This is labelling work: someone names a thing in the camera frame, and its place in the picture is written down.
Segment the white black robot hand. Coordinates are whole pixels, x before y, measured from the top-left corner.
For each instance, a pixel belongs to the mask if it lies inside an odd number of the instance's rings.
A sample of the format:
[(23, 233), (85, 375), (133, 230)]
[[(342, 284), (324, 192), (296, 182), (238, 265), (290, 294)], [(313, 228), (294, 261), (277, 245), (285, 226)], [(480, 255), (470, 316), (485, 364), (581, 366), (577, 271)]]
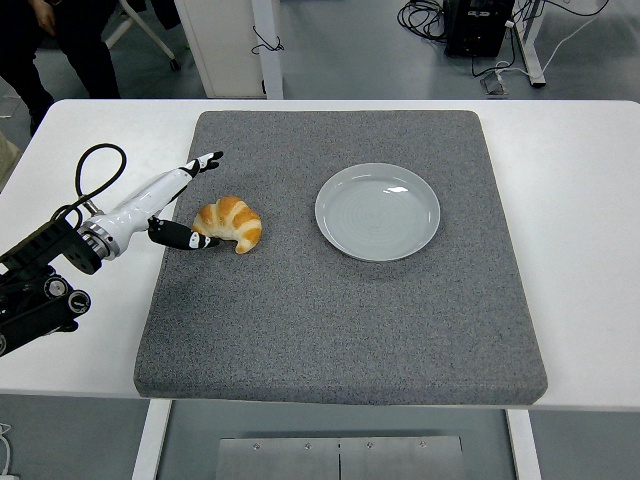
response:
[(182, 250), (207, 248), (211, 241), (190, 228), (158, 218), (200, 173), (219, 166), (221, 151), (197, 157), (151, 180), (108, 213), (96, 213), (84, 222), (82, 235), (97, 245), (98, 255), (114, 259), (126, 251), (131, 237), (146, 231), (153, 242)]

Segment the person's hand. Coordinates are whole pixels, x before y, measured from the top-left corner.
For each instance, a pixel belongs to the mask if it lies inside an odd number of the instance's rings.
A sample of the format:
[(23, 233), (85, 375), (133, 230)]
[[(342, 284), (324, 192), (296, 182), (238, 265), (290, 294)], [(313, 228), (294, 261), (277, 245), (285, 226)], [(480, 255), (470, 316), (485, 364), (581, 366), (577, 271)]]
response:
[(48, 35), (56, 36), (56, 18), (53, 7), (45, 0), (29, 0), (39, 27)]

